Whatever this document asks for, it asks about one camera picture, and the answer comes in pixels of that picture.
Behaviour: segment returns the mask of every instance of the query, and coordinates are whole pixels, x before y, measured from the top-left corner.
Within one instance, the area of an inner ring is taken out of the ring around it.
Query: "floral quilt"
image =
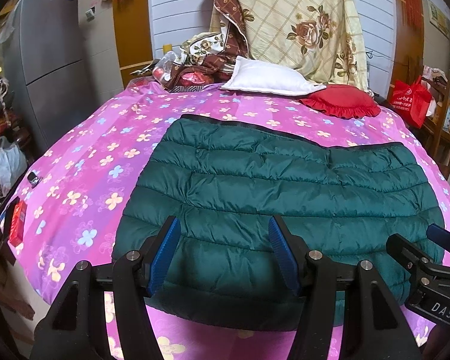
[[[353,0],[238,0],[250,56],[317,83],[366,90],[367,62]]]
[[[80,260],[109,263],[115,232],[138,175],[166,129],[181,114],[238,120],[286,131],[324,146],[402,142],[435,191],[450,231],[450,187],[435,162],[394,112],[343,120],[300,102],[221,91],[168,93],[158,84],[131,87],[68,132],[34,165],[43,180],[24,179],[16,194],[27,203],[23,243],[12,247],[36,292],[51,303]],[[450,254],[444,263],[450,266]],[[112,355],[123,358],[112,294],[105,294]],[[148,309],[165,360],[285,360],[294,332],[251,332],[200,325]],[[418,343],[432,323],[404,309]],[[338,359],[342,328],[334,328],[329,360]]]

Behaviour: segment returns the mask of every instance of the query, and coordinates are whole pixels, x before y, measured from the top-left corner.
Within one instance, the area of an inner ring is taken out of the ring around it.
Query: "metal screw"
[[[88,266],[88,261],[85,261],[84,259],[82,261],[79,261],[75,268],[77,268],[79,271],[83,271]]]
[[[319,250],[311,250],[310,252],[308,252],[308,255],[313,260],[319,260],[323,257],[322,252]]]
[[[131,250],[127,253],[127,259],[130,261],[134,261],[140,257],[140,252],[138,250]]]
[[[365,269],[366,271],[369,271],[370,269],[373,268],[373,264],[371,263],[371,261],[368,261],[367,259],[363,260],[360,263],[360,266]]]

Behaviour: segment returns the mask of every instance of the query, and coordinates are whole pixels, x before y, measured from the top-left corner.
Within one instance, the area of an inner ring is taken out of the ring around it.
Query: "bed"
[[[291,98],[221,91],[169,93],[157,83],[128,87],[62,137],[32,166],[43,177],[35,189],[22,181],[27,203],[23,243],[12,248],[36,292],[51,303],[74,265],[109,263],[115,232],[138,175],[166,129],[182,114],[236,120],[286,131],[323,146],[402,142],[423,168],[450,231],[450,187],[401,118],[382,108],[377,117],[328,117]],[[444,264],[450,266],[450,254]],[[418,344],[433,324],[403,309]],[[294,332],[251,332],[200,325],[148,310],[165,360],[287,358]],[[123,358],[114,304],[106,294],[111,353]],[[337,359],[341,327],[334,328],[329,360]]]

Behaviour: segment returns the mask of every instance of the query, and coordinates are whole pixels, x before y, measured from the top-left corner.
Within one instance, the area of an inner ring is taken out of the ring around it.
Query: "gray refrigerator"
[[[77,0],[21,0],[3,44],[13,109],[42,155],[98,107],[84,63]]]

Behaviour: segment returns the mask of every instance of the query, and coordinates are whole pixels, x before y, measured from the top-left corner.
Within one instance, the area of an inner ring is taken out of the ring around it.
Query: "red box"
[[[23,200],[20,200],[13,210],[10,235],[8,236],[8,241],[14,247],[17,247],[23,242],[23,227],[25,225],[26,212],[27,205]]]

